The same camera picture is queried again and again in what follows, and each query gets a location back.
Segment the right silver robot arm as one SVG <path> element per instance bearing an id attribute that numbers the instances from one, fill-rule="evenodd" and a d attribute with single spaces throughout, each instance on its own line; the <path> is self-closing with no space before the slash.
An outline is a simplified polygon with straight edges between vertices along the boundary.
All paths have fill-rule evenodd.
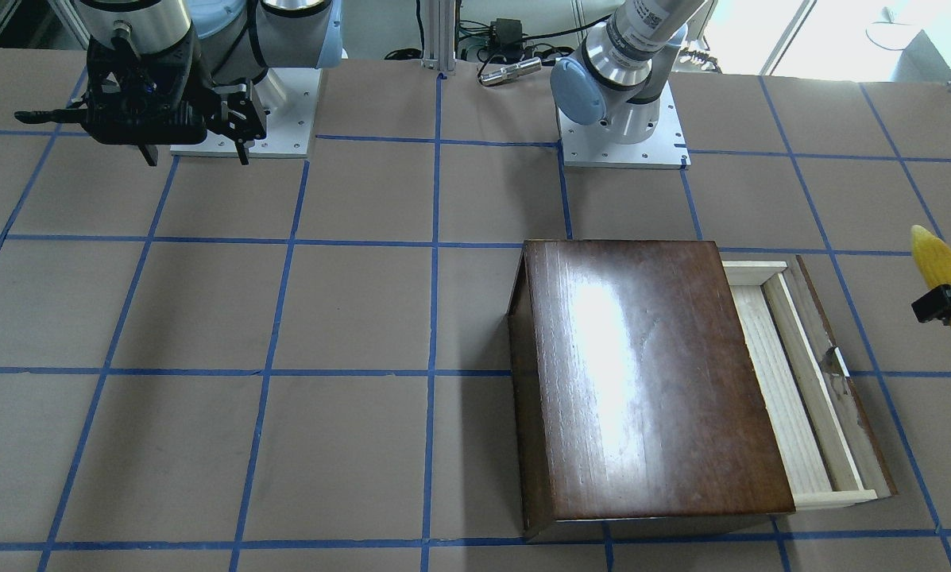
<path id="1" fill-rule="evenodd" d="M 341 62 L 338 1 L 76 1 L 87 87 L 64 112 L 156 165 L 180 156 L 307 158 L 322 71 Z"/>

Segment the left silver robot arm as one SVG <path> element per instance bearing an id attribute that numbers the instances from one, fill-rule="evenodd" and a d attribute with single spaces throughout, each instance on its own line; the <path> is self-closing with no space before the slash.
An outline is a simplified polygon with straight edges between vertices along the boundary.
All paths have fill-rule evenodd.
<path id="1" fill-rule="evenodd" d="M 573 54 L 559 58 L 551 93 L 563 116 L 580 126 L 611 126 L 631 105 L 659 100 L 688 21 L 702 1 L 624 1 L 595 23 Z M 951 247 L 925 227 L 911 228 L 911 254 L 928 292 L 912 311 L 921 323 L 951 328 Z"/>

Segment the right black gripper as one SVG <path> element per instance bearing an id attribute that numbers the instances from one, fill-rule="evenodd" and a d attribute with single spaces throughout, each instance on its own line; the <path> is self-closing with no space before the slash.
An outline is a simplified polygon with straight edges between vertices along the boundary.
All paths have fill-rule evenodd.
<path id="1" fill-rule="evenodd" d="M 267 137 L 267 111 L 251 79 L 211 88 L 206 125 L 193 105 L 207 86 L 196 37 L 137 60 L 91 39 L 86 63 L 84 130 L 101 144 L 135 145 L 148 166 L 158 166 L 159 145 L 200 144 L 207 129 L 231 140 L 240 164 L 249 165 L 249 148 Z"/>

